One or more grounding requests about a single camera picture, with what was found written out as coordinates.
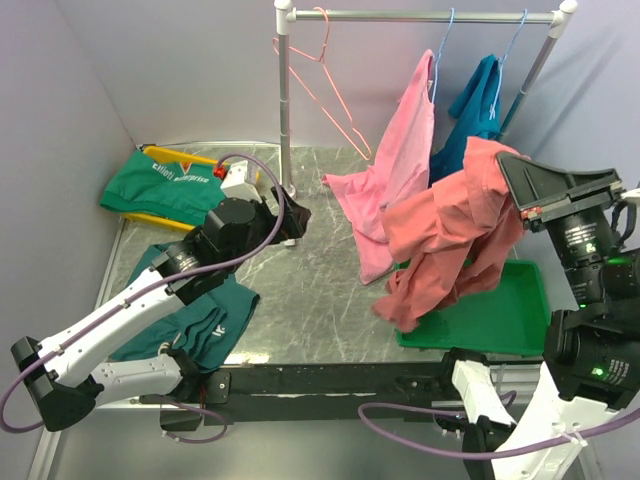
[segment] pink hanger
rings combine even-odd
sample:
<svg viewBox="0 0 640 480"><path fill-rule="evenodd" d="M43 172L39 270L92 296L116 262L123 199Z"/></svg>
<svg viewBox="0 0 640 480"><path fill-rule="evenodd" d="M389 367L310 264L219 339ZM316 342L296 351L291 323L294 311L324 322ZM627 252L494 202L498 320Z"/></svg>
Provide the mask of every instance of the pink hanger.
<svg viewBox="0 0 640 480"><path fill-rule="evenodd" d="M322 44L322 50L320 51L320 55L318 55L318 57L313 57L313 56L309 55L308 53L305 53L305 52L303 52L301 50L298 50L297 48L294 48L294 47L289 47L289 50L291 50L292 52L295 52L295 53L297 53L299 55L302 55L303 57L308 58L309 60L313 60L314 62L318 62L318 63L320 63L322 65L322 68L324 69L324 73L326 74L327 79L329 80L329 83L331 84L331 87L333 88L333 91L335 92L336 96L338 97L338 100L340 100L340 104L342 105L342 109L344 110L344 113L346 113L347 117L349 118L351 131L353 133L355 133L358 136L358 138L360 138L360 140L362 140L362 143L364 144L365 148L367 149L367 152L368 152L367 154L365 154L362 150L360 150L358 145L356 145L356 143L351 139L351 137L347 134L347 132L345 132L345 130L340 126L340 124L336 121L336 119L331 116L331 114L327 111L327 109L324 107L324 105L322 105L322 103L320 103L320 100L318 100L316 98L316 96L309 89L309 87L307 87L307 85L302 81L302 79L300 78L298 73L293 69L293 67L290 66L289 67L289 71L293 74L294 77L296 77L298 82L300 82L300 85L303 86L303 88L307 91L309 96L311 98L313 98L313 100L318 104L318 106L322 109L322 111L325 113L325 115L327 117L329 117L329 120L331 120L331 122L338 128L338 130L340 130L340 133L342 133L342 135L344 135L344 137L349 141L349 143L351 145L353 145L353 147L358 151L358 153L362 156L362 158L364 158L365 160L371 160L371 156L372 156L371 148L369 147L369 144L365 140L364 136L353 125L353 117L351 116L351 112L349 111L349 108L347 108L347 104L342 99L342 95L340 95L340 92L338 91L338 87L336 86L335 82L333 81L333 78L331 77L331 74L329 73L329 69L327 68L327 65L325 63L325 52L327 50L327 42L329 41L329 30L330 30L329 16L327 15L327 12L325 12L325 10L320 8L320 7L314 7L314 10L318 10L318 11L322 12L322 15L324 15L325 24L327 25L327 31L326 31L325 36L324 36L324 43ZM277 38L273 39L273 49L275 50L275 52L278 55L280 55L280 52L278 50L278 39Z"/></svg>

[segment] clothing rack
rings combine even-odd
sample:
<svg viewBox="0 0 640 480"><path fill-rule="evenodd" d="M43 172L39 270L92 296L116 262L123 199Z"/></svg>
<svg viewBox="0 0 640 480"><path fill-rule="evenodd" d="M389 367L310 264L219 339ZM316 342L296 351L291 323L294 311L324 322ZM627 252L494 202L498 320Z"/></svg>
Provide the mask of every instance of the clothing rack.
<svg viewBox="0 0 640 480"><path fill-rule="evenodd" d="M297 10L292 0L275 0L276 30L279 42L280 71L280 182L287 192L295 196L295 187L291 178L291 132L290 132L290 95L289 95L289 26L302 20L321 20L325 17L317 10ZM529 13L524 23L549 25L547 37L538 56L533 62L527 77L520 87L507 116L500 127L498 140L506 137L509 126L516 113L531 91L551 50L564 32L571 16L578 8L576 0L564 0L558 10L550 13ZM343 22L413 22L413 23L449 23L451 13L402 10L326 10L330 21ZM454 23L520 24L522 13L484 13L456 12Z"/></svg>

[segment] blue hanger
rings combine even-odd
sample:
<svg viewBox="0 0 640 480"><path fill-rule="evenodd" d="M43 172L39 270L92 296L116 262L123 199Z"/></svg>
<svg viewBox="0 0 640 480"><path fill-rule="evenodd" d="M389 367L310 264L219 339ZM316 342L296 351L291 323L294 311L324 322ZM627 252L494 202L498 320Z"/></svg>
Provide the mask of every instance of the blue hanger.
<svg viewBox="0 0 640 480"><path fill-rule="evenodd" d="M433 90L431 92L431 103L433 103L436 99L436 89L438 88L438 65L440 64L440 57L442 56L442 49L444 48L444 44L447 43L447 37L449 36L449 32L451 31L451 26L453 25L453 17L456 14L456 9L451 9L451 18L449 19L449 26L447 27L447 33L444 34L444 38L440 43L440 48L438 49L438 54L436 55L436 62L433 68Z"/></svg>
<svg viewBox="0 0 640 480"><path fill-rule="evenodd" d="M527 19L529 11L525 8L522 11L522 20L520 21L520 26L516 31L516 34L513 36L509 45L507 45L507 49L504 52L502 58L498 59L498 88L496 90L496 96L493 99L493 103L491 104L491 108L489 109L489 119L493 120L496 118L496 106L498 105L498 96L500 95L500 87L502 87L502 68L504 67L505 62L507 61L507 57L509 56L509 52L511 51L511 47L513 47L514 42L516 41L516 37L522 30L522 26L524 25L525 20Z"/></svg>

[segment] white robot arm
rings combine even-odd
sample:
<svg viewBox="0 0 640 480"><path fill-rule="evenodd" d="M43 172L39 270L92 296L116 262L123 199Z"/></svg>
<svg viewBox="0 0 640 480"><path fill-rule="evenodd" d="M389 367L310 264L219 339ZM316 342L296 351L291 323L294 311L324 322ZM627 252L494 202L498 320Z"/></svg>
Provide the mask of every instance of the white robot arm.
<svg viewBox="0 0 640 480"><path fill-rule="evenodd" d="M498 163L525 228L549 233L580 309L553 312L540 380L517 424L486 359L464 350L448 354L469 422L463 450L499 453L560 436L571 441L465 465L474 480L559 480L585 445L579 431L610 422L640 389L640 250L622 251L636 207L625 200L615 170L565 172L507 153ZM603 210L611 206L610 225Z"/></svg>
<svg viewBox="0 0 640 480"><path fill-rule="evenodd" d="M174 350L171 345L159 345L158 356L146 360L105 359L152 323L221 285L239 264L232 262L228 268L198 275L189 275L190 271L238 259L268 241L265 239L274 232L276 217L252 185L237 180L236 170L228 182L229 188L225 190L223 183L229 198L209 211L203 225L158 256L123 292L56 335L42 341L24 337L13 345L11 352L21 371L37 361L44 362L26 376L24 384L48 430L67 428L96 406L116 400L170 394L181 401L195 391L201 380L197 366L184 351ZM279 198L275 187L272 192ZM311 216L286 192L280 193L284 200L283 220L271 244L301 238ZM180 278L170 281L169 277ZM163 279L170 283L155 288ZM147 293L140 300L127 301L141 291ZM114 307L119 311L94 326ZM83 332L82 336L71 343L79 332Z"/></svg>

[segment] green tray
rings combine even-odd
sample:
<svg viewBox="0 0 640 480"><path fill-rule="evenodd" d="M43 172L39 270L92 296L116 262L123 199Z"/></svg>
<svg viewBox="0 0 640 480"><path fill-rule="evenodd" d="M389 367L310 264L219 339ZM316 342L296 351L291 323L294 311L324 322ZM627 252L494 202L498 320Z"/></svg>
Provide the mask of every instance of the green tray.
<svg viewBox="0 0 640 480"><path fill-rule="evenodd" d="M507 260L498 288L427 313L413 332L397 332L397 340L403 347L541 355L549 321L538 266Z"/></svg>

